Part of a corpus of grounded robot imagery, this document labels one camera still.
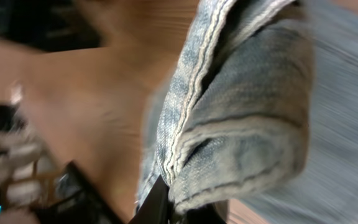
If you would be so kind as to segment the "light blue denim shorts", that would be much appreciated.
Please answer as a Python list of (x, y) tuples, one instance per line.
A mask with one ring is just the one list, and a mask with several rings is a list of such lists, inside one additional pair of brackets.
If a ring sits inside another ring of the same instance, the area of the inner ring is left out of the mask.
[(230, 199), (270, 223), (358, 223), (358, 16), (329, 1), (200, 1), (144, 134), (174, 223)]

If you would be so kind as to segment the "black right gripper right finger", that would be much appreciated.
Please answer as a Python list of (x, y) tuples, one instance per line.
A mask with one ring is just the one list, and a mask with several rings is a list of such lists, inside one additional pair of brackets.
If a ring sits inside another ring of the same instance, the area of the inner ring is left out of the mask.
[(228, 201), (213, 202), (186, 214), (188, 224), (226, 224), (229, 210)]

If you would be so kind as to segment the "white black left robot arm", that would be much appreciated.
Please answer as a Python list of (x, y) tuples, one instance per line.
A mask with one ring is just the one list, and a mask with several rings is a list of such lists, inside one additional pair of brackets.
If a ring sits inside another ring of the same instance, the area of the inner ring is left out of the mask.
[(0, 105), (0, 223), (121, 223), (74, 162), (39, 171), (47, 145), (17, 108), (22, 87)]

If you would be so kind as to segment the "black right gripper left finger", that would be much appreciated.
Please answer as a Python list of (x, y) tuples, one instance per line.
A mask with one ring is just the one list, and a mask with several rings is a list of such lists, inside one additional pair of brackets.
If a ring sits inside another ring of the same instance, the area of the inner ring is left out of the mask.
[(129, 224), (168, 224), (170, 216), (168, 191), (169, 187), (159, 176)]

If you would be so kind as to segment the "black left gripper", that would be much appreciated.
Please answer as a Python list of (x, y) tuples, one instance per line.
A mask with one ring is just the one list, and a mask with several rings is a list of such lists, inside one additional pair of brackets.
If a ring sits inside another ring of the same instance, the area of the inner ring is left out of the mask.
[(66, 165), (56, 192), (62, 200), (32, 209), (40, 224), (123, 224), (73, 161)]

